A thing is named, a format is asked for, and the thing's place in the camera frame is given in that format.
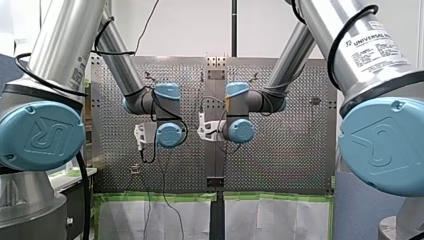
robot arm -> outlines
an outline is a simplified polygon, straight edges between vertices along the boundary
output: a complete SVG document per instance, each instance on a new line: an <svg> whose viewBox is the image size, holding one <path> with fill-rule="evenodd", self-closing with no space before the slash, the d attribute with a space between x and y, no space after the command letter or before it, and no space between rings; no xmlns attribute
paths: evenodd
<svg viewBox="0 0 424 240"><path fill-rule="evenodd" d="M126 51L113 22L97 36L99 25L102 29L109 19L105 0L52 1L28 66L21 66L27 75L9 82L2 93L0 167L47 171L70 161L81 149L85 130L79 100L84 94L78 90L93 42L100 51ZM103 56L125 96L125 109L156 114L159 145L181 144L186 134L179 87L167 83L146 87L128 55Z"/></svg>
<svg viewBox="0 0 424 240"><path fill-rule="evenodd" d="M302 72L314 46L314 38L308 28L298 23L262 90L249 90L245 82L227 85L227 120L222 129L225 139L246 143L253 138L249 112L273 113L285 109L289 84Z"/></svg>
<svg viewBox="0 0 424 240"><path fill-rule="evenodd" d="M187 137L188 129L184 126L180 112L180 89L173 83L158 83L155 88L146 87L139 78L135 65L128 54L128 50L113 22L113 17L105 10L100 23L100 34L95 46L104 52L102 54L116 83L124 95L123 107L131 114L156 114L156 124L142 124L136 126L136 134L140 138L139 150L143 143L155 143L165 148L179 146Z"/></svg>

pegboard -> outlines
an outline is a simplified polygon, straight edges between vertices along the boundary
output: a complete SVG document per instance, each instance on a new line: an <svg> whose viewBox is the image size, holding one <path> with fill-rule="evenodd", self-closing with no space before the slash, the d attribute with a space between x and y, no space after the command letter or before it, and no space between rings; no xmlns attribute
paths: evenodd
<svg viewBox="0 0 424 240"><path fill-rule="evenodd" d="M162 191L163 170L167 192L205 192L205 143L197 135L198 112L208 66L206 58L135 57L140 79L153 85L175 82L181 86L181 113L189 126L187 141L176 149L160 149L156 162L142 164L141 175L130 167L141 164L134 126L150 116L134 116L122 108L122 94L102 59L92 65L93 163L99 168L96 192ZM251 82L260 89L276 59L226 59L228 81ZM290 88L288 107L263 117L251 114L257 134L251 143L226 157L225 189L277 191L304 194L328 193L334 175L336 93L329 86L324 62L309 61ZM152 158L152 149L145 157Z"/></svg>

wire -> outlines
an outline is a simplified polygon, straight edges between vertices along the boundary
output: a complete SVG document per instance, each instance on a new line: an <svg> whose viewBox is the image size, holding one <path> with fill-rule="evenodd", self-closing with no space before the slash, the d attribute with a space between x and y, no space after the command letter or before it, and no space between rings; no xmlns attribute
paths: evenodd
<svg viewBox="0 0 424 240"><path fill-rule="evenodd" d="M90 183L88 180L87 169L81 152L77 154L77 162L81 171L81 178L84 190L84 232L83 240L89 240L90 237L90 220L91 220L91 194Z"/></svg>
<svg viewBox="0 0 424 240"><path fill-rule="evenodd" d="M146 188L146 191L147 191L147 199L149 200L149 210L147 211L147 219L146 219L146 222L144 223L143 240L147 240L147 227L149 226L150 213L152 212L152 201L150 199L150 190Z"/></svg>
<svg viewBox="0 0 424 240"><path fill-rule="evenodd" d="M184 234L184 226L183 226L183 220L182 220L181 214L180 214L180 212L176 208L174 208L171 204L169 204L168 199L166 198L166 195L165 195L165 190L166 190L166 170L167 170L168 167L166 167L165 169L162 168L162 164L160 163L160 160L159 160L159 168L160 168L160 171L162 173L162 181L163 181L162 182L162 196L163 196L163 199L165 200L166 205L168 205L169 208L171 208L172 210L174 210L174 212L177 213L178 219L180 221L181 239L184 240L185 239L185 234Z"/></svg>
<svg viewBox="0 0 424 240"><path fill-rule="evenodd" d="M296 6L296 0L292 0L292 9L293 9L294 15L297 17L297 19L301 23L306 24L305 19L300 15L299 8Z"/></svg>
<svg viewBox="0 0 424 240"><path fill-rule="evenodd" d="M152 98L153 98L152 107L153 107L153 104L156 104L156 106L158 106L162 111L164 111L164 112L168 113L169 115L175 117L176 120L181 121L181 123L184 125L185 135L184 135L184 139L181 141L181 143L178 144L178 146L180 146L181 144L183 144L187 140L187 137L188 137L189 129L188 129L188 126L187 126L186 122L182 119L181 116L178 116L177 114L175 114L173 112L170 112L167 109L165 109L164 107L162 107L162 105L159 102L159 99L156 96L156 93L155 93L154 89L152 90ZM157 121L157 119L156 120L153 119L153 111L152 111L152 114L150 115L150 117L151 117L151 119L152 119L153 122L156 122Z"/></svg>
<svg viewBox="0 0 424 240"><path fill-rule="evenodd" d="M271 116L274 113L274 105L272 104L271 99L269 99L269 97L265 93L263 93L262 91L258 91L258 90L254 90L254 89L252 89L251 91L257 92L262 96L262 106L261 106L261 109L259 110L260 114L264 117ZM262 112L262 109L264 107L264 105L263 105L264 100L268 103L269 108L270 108L268 114L265 114L265 113Z"/></svg>
<svg viewBox="0 0 424 240"><path fill-rule="evenodd" d="M222 134L222 131L220 131L220 126L221 126L221 122L222 122L222 120L224 119L224 116L225 116L225 113L227 112L227 110L225 110L224 109L224 111L222 111L222 114L221 114L221 118L219 119L219 122L218 122L218 129L216 130L216 132L217 133L221 133L221 135L223 136L223 134ZM233 151L231 151L231 152L227 152L226 151L226 149L223 149L222 147L221 147L221 145L219 145L219 143L218 143L218 148L219 148L219 150L221 150L221 152L223 152L223 153L225 153L225 154L227 154L227 155L231 155L231 154L234 154L234 153L236 153L239 149L240 149L240 147L241 147L241 144L238 144L237 145L237 147L236 147L236 149L234 149Z"/></svg>
<svg viewBox="0 0 424 240"><path fill-rule="evenodd" d="M143 154L141 154L141 161L144 163ZM149 209L147 211L147 219L146 219L146 222L144 223L144 232L143 232L143 240L147 240L147 227L149 226L150 213L152 212L152 203L150 198L150 187L147 186L146 184L146 180L144 179L144 174L141 177L141 181L143 182L144 189L146 189L147 199L149 201Z"/></svg>
<svg viewBox="0 0 424 240"><path fill-rule="evenodd" d="M24 72L25 74L27 74L28 76L30 76L31 78L33 78L34 80L38 81L39 83L41 83L42 85L44 85L48 88L51 88L51 89L54 89L54 90L59 90L59 91L65 92L65 93L75 95L75 96L80 96L80 97L87 97L88 96L88 94L85 94L83 92L75 92L75 91L72 91L72 90L69 90L69 89L66 89L66 88L62 88L58 85L50 83L49 81L35 75L33 72L31 72L31 70L29 70L27 67L25 67L21 62L22 58L30 57L30 56L31 56L31 53L23 53L23 54L19 54L18 56L15 57L15 64L22 72Z"/></svg>
<svg viewBox="0 0 424 240"><path fill-rule="evenodd" d="M143 32L141 33L140 37L138 38L137 47L135 48L135 51L134 51L135 54L137 54L137 52L138 52L138 48L140 47L140 40L143 38L144 34L146 33L147 27L149 26L150 20L152 19L152 16L155 13L155 10L156 10L158 3L159 3L159 0L157 0L155 2L155 5L153 6L152 11L150 12L149 18L147 18L146 24L144 25Z"/></svg>
<svg viewBox="0 0 424 240"><path fill-rule="evenodd" d="M96 36L96 40L94 41L94 49L95 50L91 50L92 53L96 53L99 56L101 55L114 55L114 56L118 56L118 55L135 55L134 51L128 51L128 52L104 52L104 51L99 51L98 49L98 45L100 42L100 38L102 37L103 33L106 31L107 27L113 22L115 21L115 18L112 16L108 19L108 21L105 23L105 25L103 25L102 29L99 31L99 33Z"/></svg>
<svg viewBox="0 0 424 240"><path fill-rule="evenodd" d="M424 232L410 238L409 240L421 240L421 239L424 239Z"/></svg>
<svg viewBox="0 0 424 240"><path fill-rule="evenodd" d="M327 59L327 71L328 71L328 77L330 78L331 83L333 86L340 90L339 84L336 81L336 77L334 75L334 61L336 58L337 49L339 48L340 42L343 40L346 33L349 32L350 28L355 25L355 23L360 20L362 17L368 15L368 14L377 14L378 12L378 6L377 5L368 5L364 7L361 11L357 12L353 17L351 17L346 24L343 26L343 28L340 30L340 32L337 34L337 37L334 39L333 43L331 44L330 52L328 54Z"/></svg>
<svg viewBox="0 0 424 240"><path fill-rule="evenodd" d="M153 145L153 157L152 157L152 160L146 161L144 159L144 149L140 151L141 161L143 163L152 164L152 163L155 162L155 159L156 159L156 145L157 145L156 136L157 136L157 134L155 133L155 138L154 138L154 141L153 141L154 145Z"/></svg>

blue joint cap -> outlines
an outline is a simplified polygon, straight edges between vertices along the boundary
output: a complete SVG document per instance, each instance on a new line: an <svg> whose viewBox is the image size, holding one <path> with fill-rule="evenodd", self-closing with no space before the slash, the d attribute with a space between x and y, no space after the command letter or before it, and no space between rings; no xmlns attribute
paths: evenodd
<svg viewBox="0 0 424 240"><path fill-rule="evenodd" d="M235 97L249 91L249 84L246 82L232 82L227 84L225 94L227 97Z"/></svg>
<svg viewBox="0 0 424 240"><path fill-rule="evenodd" d="M228 137L234 143L247 143L253 139L255 129L251 121L239 119L228 128Z"/></svg>
<svg viewBox="0 0 424 240"><path fill-rule="evenodd" d="M180 126L175 123L165 123L160 125L156 134L157 143L164 148L177 147L183 139L182 130Z"/></svg>
<svg viewBox="0 0 424 240"><path fill-rule="evenodd" d="M171 100L180 100L180 87L175 83L158 83L155 85L155 94Z"/></svg>
<svg viewBox="0 0 424 240"><path fill-rule="evenodd" d="M382 97L343 120L340 150L352 172L389 194L424 196L424 102Z"/></svg>
<svg viewBox="0 0 424 240"><path fill-rule="evenodd" d="M133 112L128 108L128 103L125 98L122 98L122 108L127 112L133 114Z"/></svg>
<svg viewBox="0 0 424 240"><path fill-rule="evenodd" d="M84 124L74 109L51 101L30 103L0 122L0 165L48 171L72 160L84 141Z"/></svg>

robotic arm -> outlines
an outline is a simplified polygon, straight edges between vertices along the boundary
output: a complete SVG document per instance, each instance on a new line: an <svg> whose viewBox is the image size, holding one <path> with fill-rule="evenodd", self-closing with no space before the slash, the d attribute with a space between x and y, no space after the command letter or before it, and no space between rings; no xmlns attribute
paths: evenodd
<svg viewBox="0 0 424 240"><path fill-rule="evenodd" d="M159 145L181 144L186 129L179 86L144 86L111 19L104 0L52 1L28 67L21 66L28 75L8 83L2 94L0 165L47 171L80 150L85 131L79 96L84 94L77 91L93 42L125 96L124 108L131 114L156 114Z"/></svg>

